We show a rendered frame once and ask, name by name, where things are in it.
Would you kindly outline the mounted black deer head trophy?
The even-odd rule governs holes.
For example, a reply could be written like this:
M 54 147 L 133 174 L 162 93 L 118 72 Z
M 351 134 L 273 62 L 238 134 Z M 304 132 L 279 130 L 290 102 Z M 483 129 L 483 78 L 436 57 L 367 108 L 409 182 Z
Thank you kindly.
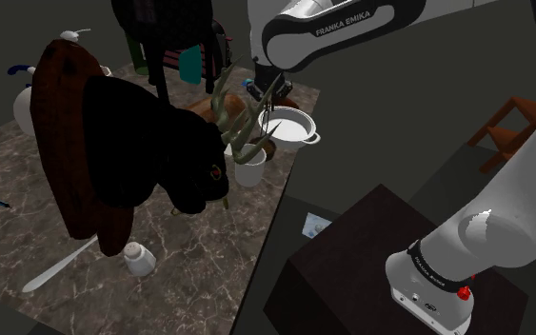
M 177 108 L 132 82 L 107 76 L 83 47 L 64 39 L 44 49 L 32 77 L 30 115 L 43 170 L 69 236 L 96 238 L 109 257 L 129 241 L 134 210 L 162 187 L 174 208 L 203 212 L 228 195 L 224 152 L 249 162 L 248 138 L 263 111 L 236 117 L 217 83 L 213 120 Z

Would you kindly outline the dark robot stand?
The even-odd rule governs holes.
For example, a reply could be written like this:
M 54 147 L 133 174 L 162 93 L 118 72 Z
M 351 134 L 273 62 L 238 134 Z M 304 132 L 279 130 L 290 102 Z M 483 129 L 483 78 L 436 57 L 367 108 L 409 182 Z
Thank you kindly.
M 279 335 L 436 335 L 394 302 L 387 257 L 435 228 L 384 186 L 290 256 L 264 312 Z

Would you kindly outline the white bottle with blue nozzle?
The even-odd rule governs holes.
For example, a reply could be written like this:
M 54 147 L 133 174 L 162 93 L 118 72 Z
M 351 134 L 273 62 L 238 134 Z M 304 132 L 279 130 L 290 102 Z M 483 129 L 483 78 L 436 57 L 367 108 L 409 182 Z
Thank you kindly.
M 14 75 L 18 71 L 26 71 L 34 74 L 36 67 L 28 65 L 15 65 L 8 69 L 8 75 Z M 30 114 L 30 98 L 31 98 L 31 83 L 26 84 L 26 87 L 17 95 L 14 100 L 12 111 L 15 121 L 20 129 L 29 136 L 34 137 L 34 127 Z

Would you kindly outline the white cup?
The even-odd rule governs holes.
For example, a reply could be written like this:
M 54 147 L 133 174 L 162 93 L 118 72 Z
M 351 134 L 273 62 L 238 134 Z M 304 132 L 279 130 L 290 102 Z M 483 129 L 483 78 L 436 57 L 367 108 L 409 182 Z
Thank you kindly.
M 234 175 L 236 182 L 243 187 L 258 185 L 265 170 L 267 160 L 266 152 L 261 148 L 256 155 L 245 164 L 236 163 Z

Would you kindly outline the brown wooden chair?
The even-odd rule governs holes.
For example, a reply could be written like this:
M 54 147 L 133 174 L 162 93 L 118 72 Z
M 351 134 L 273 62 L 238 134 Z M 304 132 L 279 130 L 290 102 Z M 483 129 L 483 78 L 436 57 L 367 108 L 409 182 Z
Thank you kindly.
M 498 124 L 507 115 L 517 109 L 528 121 L 521 131 L 501 128 Z M 467 141 L 475 147 L 486 135 L 490 137 L 497 152 L 479 167 L 482 173 L 488 173 L 499 163 L 508 161 L 525 143 L 536 129 L 536 102 L 521 97 L 510 97 L 506 103 Z

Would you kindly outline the pale paper sheet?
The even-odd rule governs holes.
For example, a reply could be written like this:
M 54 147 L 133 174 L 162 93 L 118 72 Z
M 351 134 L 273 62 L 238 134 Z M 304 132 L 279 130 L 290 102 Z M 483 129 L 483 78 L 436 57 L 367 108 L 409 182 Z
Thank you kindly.
M 313 213 L 308 213 L 303 225 L 302 234 L 312 239 L 330 224 L 330 220 L 322 218 Z

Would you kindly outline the small white spouted object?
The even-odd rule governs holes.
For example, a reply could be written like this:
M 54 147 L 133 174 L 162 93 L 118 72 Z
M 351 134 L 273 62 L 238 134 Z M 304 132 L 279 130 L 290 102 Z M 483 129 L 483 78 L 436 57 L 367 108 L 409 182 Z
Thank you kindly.
M 77 43 L 79 41 L 80 34 L 85 31 L 90 31 L 90 29 L 64 30 L 60 33 L 59 37 Z

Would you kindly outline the brown wooden board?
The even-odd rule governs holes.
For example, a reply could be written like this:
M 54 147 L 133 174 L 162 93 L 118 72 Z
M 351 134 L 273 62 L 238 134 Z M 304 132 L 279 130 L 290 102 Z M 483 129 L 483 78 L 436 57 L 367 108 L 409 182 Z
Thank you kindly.
M 187 110 L 198 114 L 207 122 L 216 123 L 217 117 L 211 110 L 210 100 L 210 97 L 200 100 L 194 104 L 189 105 L 187 107 Z M 228 127 L 230 128 L 234 124 L 235 119 L 239 116 L 239 114 L 244 111 L 246 105 L 239 96 L 237 96 L 236 94 L 228 93 L 225 97 L 225 108 L 228 112 Z

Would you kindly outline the white salt shaker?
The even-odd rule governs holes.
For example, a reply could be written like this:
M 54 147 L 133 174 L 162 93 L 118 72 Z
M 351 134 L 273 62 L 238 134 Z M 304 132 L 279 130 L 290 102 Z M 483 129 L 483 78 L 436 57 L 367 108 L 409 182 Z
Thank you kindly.
M 130 272 L 138 277 L 149 275 L 156 265 L 156 258 L 153 254 L 137 242 L 125 245 L 123 257 Z

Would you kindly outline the chair draped with dark clothes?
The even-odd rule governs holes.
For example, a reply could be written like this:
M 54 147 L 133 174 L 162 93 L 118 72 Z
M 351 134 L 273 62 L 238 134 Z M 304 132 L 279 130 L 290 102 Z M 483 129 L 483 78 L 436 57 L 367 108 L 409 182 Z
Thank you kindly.
M 230 38 L 213 18 L 211 0 L 110 0 L 120 27 L 144 49 L 149 83 L 165 101 L 169 95 L 164 75 L 164 58 L 200 47 L 200 70 L 206 92 L 214 90 L 221 70 L 231 65 Z

